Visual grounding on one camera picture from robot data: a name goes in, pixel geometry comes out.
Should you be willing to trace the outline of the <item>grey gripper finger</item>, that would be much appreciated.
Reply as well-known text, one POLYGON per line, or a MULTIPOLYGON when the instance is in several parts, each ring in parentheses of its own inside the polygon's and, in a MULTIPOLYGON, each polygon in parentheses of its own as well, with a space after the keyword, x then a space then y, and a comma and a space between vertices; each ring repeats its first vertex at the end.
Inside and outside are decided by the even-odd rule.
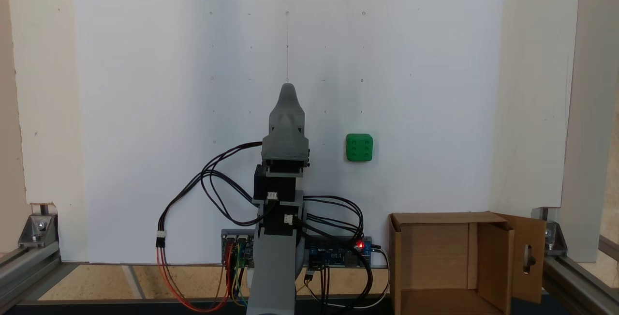
POLYGON ((277 125, 280 123, 280 119, 287 112, 288 88, 288 83, 284 83, 281 86, 276 105, 269 114, 269 134, 275 130, 277 125))
POLYGON ((288 90, 290 92, 288 111, 294 119, 297 130, 302 135, 305 135, 305 112, 298 100, 296 88, 293 84, 289 83, 288 90))

